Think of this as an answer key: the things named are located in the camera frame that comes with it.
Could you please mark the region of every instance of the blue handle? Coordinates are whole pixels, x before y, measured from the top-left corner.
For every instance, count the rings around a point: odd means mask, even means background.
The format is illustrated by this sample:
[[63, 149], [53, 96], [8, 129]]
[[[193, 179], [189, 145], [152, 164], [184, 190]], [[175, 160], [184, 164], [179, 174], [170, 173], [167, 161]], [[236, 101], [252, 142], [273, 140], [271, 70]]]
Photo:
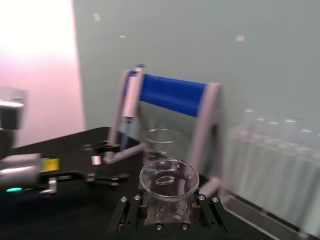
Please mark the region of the blue handle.
[[145, 74], [140, 101], [197, 117], [205, 87], [204, 83]]

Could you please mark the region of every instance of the black table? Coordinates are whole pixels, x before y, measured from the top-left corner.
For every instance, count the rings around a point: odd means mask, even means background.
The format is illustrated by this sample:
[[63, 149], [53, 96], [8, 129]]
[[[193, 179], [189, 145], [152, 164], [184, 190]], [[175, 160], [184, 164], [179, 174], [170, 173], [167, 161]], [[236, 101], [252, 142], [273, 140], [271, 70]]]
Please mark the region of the black table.
[[[99, 143], [108, 136], [108, 127], [55, 138], [19, 147], [13, 154], [42, 153], [44, 157], [57, 157], [67, 164], [81, 164], [92, 153], [83, 151], [84, 144]], [[137, 144], [130, 140], [129, 146]], [[60, 182], [57, 194], [40, 197], [34, 192], [0, 194], [1, 240], [102, 240], [122, 196], [137, 192], [142, 154], [103, 166], [100, 171], [109, 174], [129, 173], [128, 182], [116, 188], [89, 188], [79, 181]], [[225, 223], [245, 239], [270, 240], [255, 228], [226, 212]]]

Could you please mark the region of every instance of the glass beaker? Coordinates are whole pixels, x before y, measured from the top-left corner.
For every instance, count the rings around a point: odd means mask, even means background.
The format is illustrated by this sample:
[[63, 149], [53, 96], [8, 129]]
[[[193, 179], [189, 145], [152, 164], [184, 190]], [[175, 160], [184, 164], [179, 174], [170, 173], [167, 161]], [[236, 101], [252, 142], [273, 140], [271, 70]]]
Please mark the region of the glass beaker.
[[142, 168], [139, 180], [147, 192], [146, 225], [190, 223], [199, 174], [189, 163], [169, 158], [150, 162]]
[[143, 164], [163, 158], [179, 159], [182, 150], [182, 136], [169, 129], [150, 129], [143, 135]]

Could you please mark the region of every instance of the gray metal frame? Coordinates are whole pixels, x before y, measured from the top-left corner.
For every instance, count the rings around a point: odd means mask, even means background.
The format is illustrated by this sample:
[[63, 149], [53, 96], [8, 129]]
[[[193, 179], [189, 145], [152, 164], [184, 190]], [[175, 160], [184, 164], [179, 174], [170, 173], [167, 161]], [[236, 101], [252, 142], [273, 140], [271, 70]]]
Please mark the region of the gray metal frame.
[[[108, 142], [111, 145], [117, 143], [117, 135], [119, 124], [121, 122], [122, 109], [125, 99], [126, 79], [129, 71], [124, 71], [121, 76], [120, 90], [118, 94], [117, 112], [114, 116], [113, 127], [108, 135]], [[138, 108], [137, 116], [141, 122], [142, 127], [146, 128], [146, 122]], [[209, 83], [206, 85], [202, 95], [200, 108], [198, 110], [197, 120], [193, 131], [193, 138], [191, 148], [187, 161], [195, 169], [199, 169], [203, 153], [205, 152], [205, 143], [208, 141], [210, 134], [213, 136], [212, 156], [214, 161], [214, 168], [216, 175], [213, 176], [207, 184], [200, 188], [200, 192], [210, 197], [221, 186], [222, 182], [222, 159], [223, 159], [223, 106], [222, 106], [222, 85], [220, 83]], [[128, 148], [122, 152], [112, 153], [107, 152], [104, 156], [104, 161], [107, 164], [118, 162], [122, 159], [128, 158], [132, 155], [142, 152], [144, 144], [140, 143], [134, 147]]]

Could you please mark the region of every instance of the yellow label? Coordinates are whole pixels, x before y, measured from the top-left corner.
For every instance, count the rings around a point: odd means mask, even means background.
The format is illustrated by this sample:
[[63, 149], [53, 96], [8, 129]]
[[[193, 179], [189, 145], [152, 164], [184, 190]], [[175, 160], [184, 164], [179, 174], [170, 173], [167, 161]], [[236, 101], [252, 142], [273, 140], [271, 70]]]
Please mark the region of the yellow label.
[[59, 158], [44, 159], [43, 172], [59, 170]]

